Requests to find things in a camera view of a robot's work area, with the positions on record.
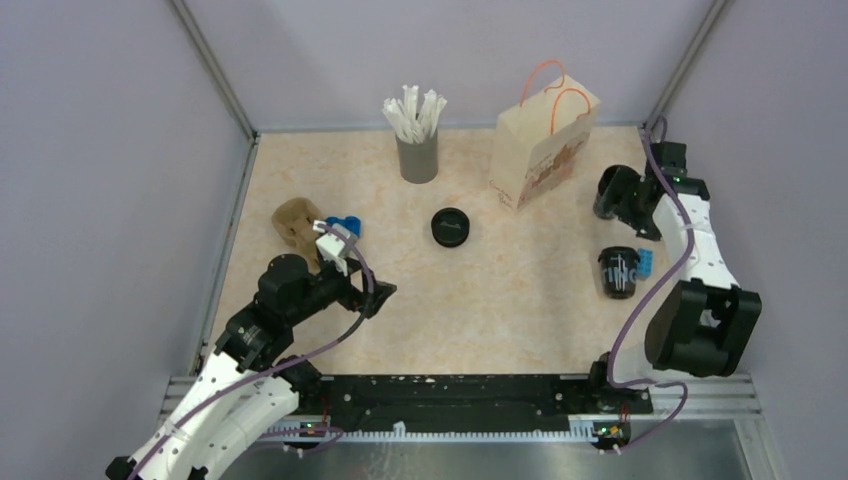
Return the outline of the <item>translucent brown plastic cup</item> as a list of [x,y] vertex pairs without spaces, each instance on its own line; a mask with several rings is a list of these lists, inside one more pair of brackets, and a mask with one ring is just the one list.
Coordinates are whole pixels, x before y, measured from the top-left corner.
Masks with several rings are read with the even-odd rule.
[[607,268],[600,265],[603,293],[615,300],[632,298],[637,283],[636,269],[627,269],[623,264]]

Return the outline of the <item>teddy bear paper bag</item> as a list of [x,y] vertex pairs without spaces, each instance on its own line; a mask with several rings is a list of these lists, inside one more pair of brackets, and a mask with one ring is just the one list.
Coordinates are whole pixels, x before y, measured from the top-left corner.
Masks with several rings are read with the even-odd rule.
[[562,62],[537,65],[518,104],[496,120],[488,187],[497,203],[518,212],[570,178],[600,107]]

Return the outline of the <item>black coffee cup lid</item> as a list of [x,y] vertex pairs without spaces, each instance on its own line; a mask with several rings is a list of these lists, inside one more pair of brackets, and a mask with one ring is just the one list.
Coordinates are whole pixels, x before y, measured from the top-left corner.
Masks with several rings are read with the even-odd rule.
[[598,255],[597,261],[602,268],[623,264],[627,269],[636,269],[641,257],[638,251],[628,246],[610,246],[604,248]]

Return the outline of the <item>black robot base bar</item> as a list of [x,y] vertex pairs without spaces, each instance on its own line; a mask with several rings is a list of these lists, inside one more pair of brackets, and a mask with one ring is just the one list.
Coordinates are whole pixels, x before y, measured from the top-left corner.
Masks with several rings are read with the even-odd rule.
[[586,375],[336,375],[301,389],[294,417],[351,433],[565,432],[571,417],[650,414],[648,392]]

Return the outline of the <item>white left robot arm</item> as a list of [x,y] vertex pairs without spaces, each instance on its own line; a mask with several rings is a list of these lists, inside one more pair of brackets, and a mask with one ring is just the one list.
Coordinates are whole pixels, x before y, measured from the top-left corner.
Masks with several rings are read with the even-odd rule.
[[195,382],[155,434],[116,457],[109,479],[218,479],[276,421],[308,413],[320,386],[307,355],[283,358],[301,322],[338,304],[358,315],[357,329],[396,292],[355,259],[347,270],[323,263],[310,273],[296,254],[272,259],[253,300],[226,324]]

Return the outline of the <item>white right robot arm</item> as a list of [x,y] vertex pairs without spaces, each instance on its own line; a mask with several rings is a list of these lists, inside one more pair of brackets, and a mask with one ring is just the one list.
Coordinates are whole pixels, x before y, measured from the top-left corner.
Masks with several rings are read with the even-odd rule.
[[689,176],[686,146],[650,143],[643,174],[623,165],[608,168],[597,205],[638,236],[662,241],[673,264],[657,281],[672,288],[645,331],[644,357],[633,372],[615,375],[623,339],[616,338],[608,373],[586,385],[589,404],[612,412],[627,388],[661,386],[651,371],[676,371],[697,378],[733,375],[762,313],[758,293],[745,290],[730,272],[711,225],[706,183]]

